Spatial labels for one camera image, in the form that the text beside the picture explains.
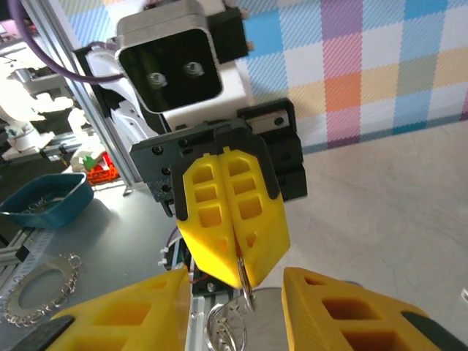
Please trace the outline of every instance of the screw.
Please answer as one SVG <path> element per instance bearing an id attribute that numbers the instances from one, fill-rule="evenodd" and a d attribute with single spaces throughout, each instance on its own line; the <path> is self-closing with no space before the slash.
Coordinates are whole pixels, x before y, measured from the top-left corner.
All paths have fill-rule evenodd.
<path id="1" fill-rule="evenodd" d="M 155 155 L 161 155 L 164 149 L 161 146 L 153 146 L 151 149 L 153 151 L 153 154 Z"/>
<path id="2" fill-rule="evenodd" d="M 282 124 L 284 123 L 284 118 L 282 117 L 278 117 L 278 118 L 275 118 L 275 126 L 281 126 Z"/>
<path id="3" fill-rule="evenodd" d="M 192 77 L 200 77 L 205 74 L 203 66 L 198 62 L 189 62 L 184 65 L 185 72 Z"/>
<path id="4" fill-rule="evenodd" d="M 158 72 L 150 73 L 148 75 L 148 82 L 155 89 L 159 89 L 167 85 L 166 76 Z"/>
<path id="5" fill-rule="evenodd" d="M 188 145 L 189 145 L 189 141 L 187 139 L 180 139 L 178 141 L 178 145 L 181 147 L 181 148 L 186 148 Z"/>

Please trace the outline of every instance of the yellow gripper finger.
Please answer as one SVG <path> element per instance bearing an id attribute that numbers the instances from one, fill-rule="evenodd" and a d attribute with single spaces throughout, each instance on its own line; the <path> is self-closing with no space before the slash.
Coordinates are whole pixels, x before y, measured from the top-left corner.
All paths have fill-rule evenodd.
<path id="1" fill-rule="evenodd" d="M 302 268 L 285 268 L 282 303 L 290 351 L 439 350 L 402 314 L 418 307 Z"/>
<path id="2" fill-rule="evenodd" d="M 190 311 L 186 269 L 177 269 L 65 309 L 75 321 L 48 351 L 184 351 Z"/>
<path id="3" fill-rule="evenodd" d="M 271 199 L 257 157 L 224 148 L 205 154 L 183 175 L 186 220 L 181 231 L 198 268 L 241 288 L 238 258 L 258 286 L 290 247 L 284 203 Z"/>

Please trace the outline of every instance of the blue tray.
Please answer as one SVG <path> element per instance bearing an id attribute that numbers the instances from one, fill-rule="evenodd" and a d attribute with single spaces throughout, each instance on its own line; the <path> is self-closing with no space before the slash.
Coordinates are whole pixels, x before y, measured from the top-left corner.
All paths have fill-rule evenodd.
<path id="1" fill-rule="evenodd" d="M 0 204 L 0 214 L 21 227 L 60 228 L 72 222 L 93 197 L 85 173 L 43 175 Z"/>

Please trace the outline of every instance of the colorful checkered curtain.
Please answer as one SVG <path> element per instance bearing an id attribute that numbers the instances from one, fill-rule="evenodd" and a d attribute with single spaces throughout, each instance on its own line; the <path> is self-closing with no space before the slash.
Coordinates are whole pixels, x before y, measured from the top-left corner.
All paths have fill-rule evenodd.
<path id="1" fill-rule="evenodd" d="M 59 0 L 83 45 L 144 0 Z M 253 102 L 289 97 L 306 151 L 468 119 L 468 0 L 239 0 Z"/>

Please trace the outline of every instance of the metal plate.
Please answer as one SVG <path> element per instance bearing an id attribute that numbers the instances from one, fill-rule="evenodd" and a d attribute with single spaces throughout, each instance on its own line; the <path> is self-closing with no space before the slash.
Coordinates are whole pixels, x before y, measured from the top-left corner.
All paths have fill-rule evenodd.
<path id="1" fill-rule="evenodd" d="M 207 341 L 213 351 L 288 350 L 280 288 L 253 292 L 255 312 L 245 297 L 215 306 L 208 316 Z"/>
<path id="2" fill-rule="evenodd" d="M 262 134 L 290 126 L 290 120 L 285 110 L 267 113 L 247 120 L 254 134 Z"/>

